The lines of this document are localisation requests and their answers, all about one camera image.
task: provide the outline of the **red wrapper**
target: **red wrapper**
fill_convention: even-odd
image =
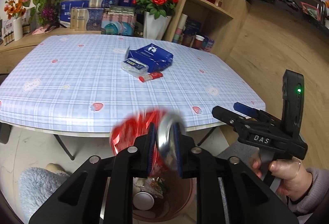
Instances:
[[[146,135],[150,123],[154,123],[157,128],[165,113],[166,111],[159,109],[140,112],[117,125],[112,130],[112,136],[110,138],[110,145],[114,154],[117,155],[123,149],[133,146],[137,137]],[[162,161],[156,146],[154,146],[150,176],[160,176],[160,174],[166,170],[168,170],[168,168]]]

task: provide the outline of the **wrist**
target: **wrist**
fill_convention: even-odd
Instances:
[[[307,172],[303,177],[301,177],[300,183],[297,185],[298,190],[289,195],[289,198],[292,201],[300,200],[302,197],[305,197],[312,185],[313,176],[311,173]]]

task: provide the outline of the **hand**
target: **hand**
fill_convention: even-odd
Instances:
[[[259,178],[262,176],[259,169],[261,163],[259,153],[250,159],[250,165]],[[282,179],[277,193],[288,196],[292,201],[301,198],[312,184],[312,174],[307,172],[302,162],[295,157],[292,160],[272,161],[269,164],[269,171],[273,176]]]

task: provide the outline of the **perfume bottle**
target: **perfume bottle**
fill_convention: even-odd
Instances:
[[[222,4],[223,4],[223,0],[215,0],[215,6],[221,7]]]

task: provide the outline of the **red tube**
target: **red tube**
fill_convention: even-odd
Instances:
[[[140,76],[139,80],[141,80],[143,83],[146,81],[150,81],[156,78],[160,78],[163,77],[163,74],[160,72],[152,72],[152,73],[148,73],[146,75]]]

